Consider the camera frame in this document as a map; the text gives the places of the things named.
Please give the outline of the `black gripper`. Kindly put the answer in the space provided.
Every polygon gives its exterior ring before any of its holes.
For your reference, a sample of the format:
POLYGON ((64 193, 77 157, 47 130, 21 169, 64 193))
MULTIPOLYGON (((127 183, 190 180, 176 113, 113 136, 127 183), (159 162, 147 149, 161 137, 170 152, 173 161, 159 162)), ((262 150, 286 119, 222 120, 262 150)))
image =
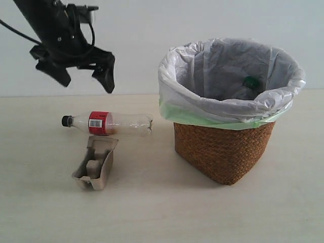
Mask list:
POLYGON ((37 60, 36 70, 45 73, 64 87, 68 87, 71 77, 67 68, 93 70, 95 78, 111 94, 114 90, 115 56, 108 51, 95 47, 95 32, 89 25, 92 40, 87 42, 80 23, 63 25, 58 22, 33 22, 31 27, 40 43, 31 50, 37 60))

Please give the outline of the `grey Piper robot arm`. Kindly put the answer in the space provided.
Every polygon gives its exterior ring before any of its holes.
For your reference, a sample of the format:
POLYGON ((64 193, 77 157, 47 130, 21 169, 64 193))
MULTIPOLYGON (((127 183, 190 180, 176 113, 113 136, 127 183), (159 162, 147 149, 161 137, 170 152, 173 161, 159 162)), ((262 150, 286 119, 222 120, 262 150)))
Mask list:
POLYGON ((15 1, 40 42, 30 54, 38 61, 36 69, 67 87, 71 77, 68 68, 92 70, 95 78, 111 94, 114 90, 115 57, 95 46, 95 36, 88 43, 82 23, 92 26, 91 12, 98 6, 77 6, 61 1, 15 1))

